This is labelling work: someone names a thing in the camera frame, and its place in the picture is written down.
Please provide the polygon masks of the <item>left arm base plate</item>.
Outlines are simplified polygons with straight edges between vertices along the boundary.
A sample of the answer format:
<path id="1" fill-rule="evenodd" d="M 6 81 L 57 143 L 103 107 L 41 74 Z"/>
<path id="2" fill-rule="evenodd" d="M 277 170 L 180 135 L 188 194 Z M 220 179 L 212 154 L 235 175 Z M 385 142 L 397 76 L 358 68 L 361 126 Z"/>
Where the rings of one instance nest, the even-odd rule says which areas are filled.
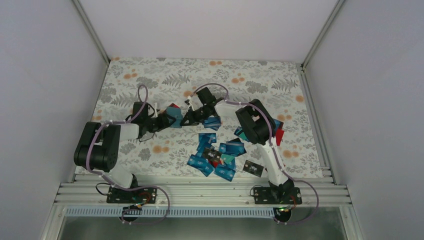
<path id="1" fill-rule="evenodd" d="M 108 204 L 155 204 L 158 189 L 146 187 L 135 191 L 125 191 L 110 187 L 106 202 Z"/>

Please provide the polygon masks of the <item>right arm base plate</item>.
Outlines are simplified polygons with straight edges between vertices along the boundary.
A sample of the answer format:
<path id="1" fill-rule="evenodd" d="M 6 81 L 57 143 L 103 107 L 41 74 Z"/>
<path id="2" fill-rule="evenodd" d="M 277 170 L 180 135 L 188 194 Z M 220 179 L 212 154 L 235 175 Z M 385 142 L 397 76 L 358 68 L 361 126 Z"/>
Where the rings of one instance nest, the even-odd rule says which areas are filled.
<path id="1" fill-rule="evenodd" d="M 256 205 L 301 205 L 303 203 L 302 194 L 298 187 L 293 187 L 288 191 L 278 192 L 271 187 L 254 186 L 250 190 Z"/>

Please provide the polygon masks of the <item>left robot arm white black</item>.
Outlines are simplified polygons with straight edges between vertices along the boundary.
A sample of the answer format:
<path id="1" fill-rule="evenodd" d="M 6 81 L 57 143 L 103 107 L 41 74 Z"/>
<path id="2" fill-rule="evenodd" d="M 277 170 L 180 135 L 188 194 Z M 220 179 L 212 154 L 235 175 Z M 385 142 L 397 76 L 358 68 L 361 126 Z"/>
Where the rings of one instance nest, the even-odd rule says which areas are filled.
<path id="1" fill-rule="evenodd" d="M 85 124 L 76 146 L 73 160 L 76 166 L 103 178 L 111 187 L 119 189 L 119 196 L 131 203 L 139 197 L 136 177 L 118 164 L 120 143 L 141 141 L 146 134 L 169 128 L 177 119 L 166 112 L 158 113 L 151 104 L 136 101 L 132 114 L 124 121 Z"/>

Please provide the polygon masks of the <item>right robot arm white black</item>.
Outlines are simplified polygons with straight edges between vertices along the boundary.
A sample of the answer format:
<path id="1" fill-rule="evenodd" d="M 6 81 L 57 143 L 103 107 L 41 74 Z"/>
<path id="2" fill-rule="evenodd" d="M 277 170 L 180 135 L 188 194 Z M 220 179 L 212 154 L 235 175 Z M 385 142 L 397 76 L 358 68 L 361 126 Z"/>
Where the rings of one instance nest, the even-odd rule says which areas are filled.
<path id="1" fill-rule="evenodd" d="M 248 141 L 254 144 L 261 154 L 267 169 L 270 195 L 274 202 L 284 203 L 294 189 L 294 180 L 285 171 L 285 166 L 278 152 L 276 123 L 262 102 L 253 99 L 250 102 L 229 100 L 215 97 L 207 85 L 202 85 L 185 100 L 188 110 L 181 126 L 194 126 L 211 117 L 232 118 L 239 122 Z"/>

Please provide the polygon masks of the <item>teal leather card holder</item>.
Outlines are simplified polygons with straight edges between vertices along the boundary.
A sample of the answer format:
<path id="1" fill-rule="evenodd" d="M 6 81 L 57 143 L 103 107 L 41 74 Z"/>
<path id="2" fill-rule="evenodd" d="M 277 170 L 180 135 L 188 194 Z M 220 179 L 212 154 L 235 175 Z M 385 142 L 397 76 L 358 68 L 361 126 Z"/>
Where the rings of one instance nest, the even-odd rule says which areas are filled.
<path id="1" fill-rule="evenodd" d="M 182 110 L 179 106 L 174 103 L 171 103 L 166 108 L 166 114 L 171 121 L 171 128 L 182 128 L 181 121 L 183 119 Z"/>

